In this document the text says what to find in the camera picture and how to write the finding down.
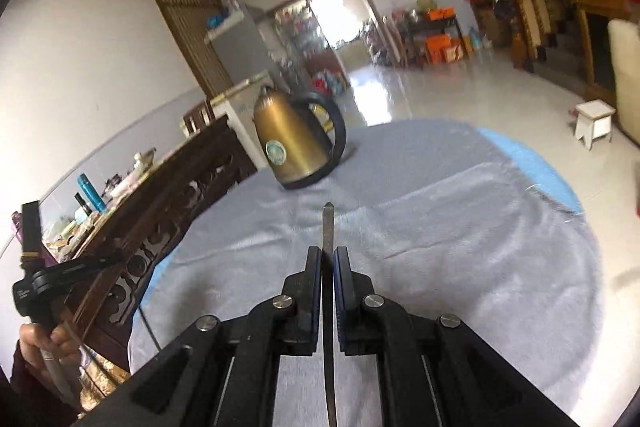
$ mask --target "blue bottle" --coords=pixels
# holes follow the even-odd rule
[[[89,181],[89,178],[86,177],[86,174],[80,174],[78,176],[78,185],[82,188],[82,191],[85,193],[87,199],[91,201],[92,205],[95,207],[95,210],[104,214],[107,211],[107,205],[104,204],[102,198],[96,192],[94,186]]]

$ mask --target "kettle handle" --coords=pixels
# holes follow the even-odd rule
[[[344,152],[344,146],[347,144],[347,128],[344,124],[344,118],[342,117],[340,108],[338,108],[338,105],[328,96],[315,91],[293,95],[290,102],[293,106],[305,108],[308,108],[312,103],[318,104],[327,112],[329,120],[334,123],[335,142],[329,155],[329,161],[323,169],[326,174],[329,174],[329,172],[337,167],[342,153]]]

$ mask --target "small white stool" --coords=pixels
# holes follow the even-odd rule
[[[578,112],[578,121],[575,124],[575,139],[584,138],[584,146],[591,150],[591,145],[596,138],[609,135],[611,141],[611,117],[615,109],[602,100],[579,103],[575,106]]]

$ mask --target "human hand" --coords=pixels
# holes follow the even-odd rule
[[[74,367],[80,365],[80,346],[62,325],[53,330],[51,336],[47,338],[40,325],[23,324],[20,326],[19,344],[20,352],[31,374],[50,389],[55,389],[55,387],[44,360],[42,360],[41,349],[52,353],[64,365]]]

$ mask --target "person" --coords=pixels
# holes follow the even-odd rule
[[[55,354],[63,364],[79,365],[79,347],[62,325],[50,337],[37,324],[20,327],[10,382],[0,371],[3,425],[67,427],[78,419],[78,411],[60,399],[40,350]]]

